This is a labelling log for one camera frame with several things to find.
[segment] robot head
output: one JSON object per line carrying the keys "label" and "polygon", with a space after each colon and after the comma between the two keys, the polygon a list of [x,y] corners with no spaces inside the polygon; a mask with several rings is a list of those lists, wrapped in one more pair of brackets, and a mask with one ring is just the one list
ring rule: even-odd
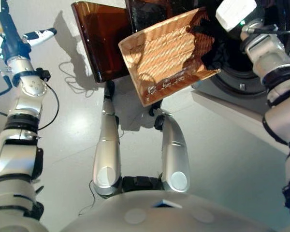
{"label": "robot head", "polygon": [[111,197],[62,232],[273,232],[202,198],[168,191]]}

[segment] woven tray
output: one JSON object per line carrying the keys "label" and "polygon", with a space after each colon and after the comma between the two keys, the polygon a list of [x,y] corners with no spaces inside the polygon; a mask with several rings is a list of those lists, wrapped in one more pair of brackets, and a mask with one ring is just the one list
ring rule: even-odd
{"label": "woven tray", "polygon": [[214,38],[191,30],[202,18],[207,19],[206,10],[195,9],[139,31],[119,43],[144,107],[220,72],[207,70],[201,61],[214,42]]}

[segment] amber transparent panel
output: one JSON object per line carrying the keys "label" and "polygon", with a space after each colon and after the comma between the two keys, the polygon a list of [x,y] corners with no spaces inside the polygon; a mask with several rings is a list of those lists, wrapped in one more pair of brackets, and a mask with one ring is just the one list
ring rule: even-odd
{"label": "amber transparent panel", "polygon": [[128,75],[118,48],[131,35],[126,10],[85,1],[73,3],[72,9],[96,82]]}

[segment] white floor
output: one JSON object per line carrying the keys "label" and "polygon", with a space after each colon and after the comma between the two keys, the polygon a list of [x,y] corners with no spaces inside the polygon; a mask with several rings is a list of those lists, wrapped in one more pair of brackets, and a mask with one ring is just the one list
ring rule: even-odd
{"label": "white floor", "polygon": [[[92,203],[88,183],[99,138],[103,86],[93,81],[70,7],[73,0],[9,1],[19,33],[56,27],[58,35],[33,48],[32,63],[48,69],[49,84],[60,99],[56,121],[39,134],[44,169],[36,187],[45,185],[38,200],[45,206],[41,222],[60,231]],[[123,0],[95,1],[124,7]],[[0,78],[0,90],[4,82]],[[255,136],[198,105],[186,88],[163,101],[185,135],[191,166],[189,193],[210,199],[273,229],[290,225],[283,207],[285,155]],[[7,112],[15,90],[0,97]],[[116,80],[116,113],[120,118],[123,175],[158,176],[162,134],[153,128],[130,78]],[[56,111],[51,92],[44,100],[41,125]],[[4,125],[0,117],[0,130]],[[102,199],[96,197],[97,207]]]}

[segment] black joint ring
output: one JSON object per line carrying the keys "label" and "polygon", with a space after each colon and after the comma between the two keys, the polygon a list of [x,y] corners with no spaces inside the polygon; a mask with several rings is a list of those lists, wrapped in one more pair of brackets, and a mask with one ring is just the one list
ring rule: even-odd
{"label": "black joint ring", "polygon": [[15,74],[12,79],[13,85],[15,87],[18,86],[21,76],[39,76],[39,74],[36,71],[23,71]]}

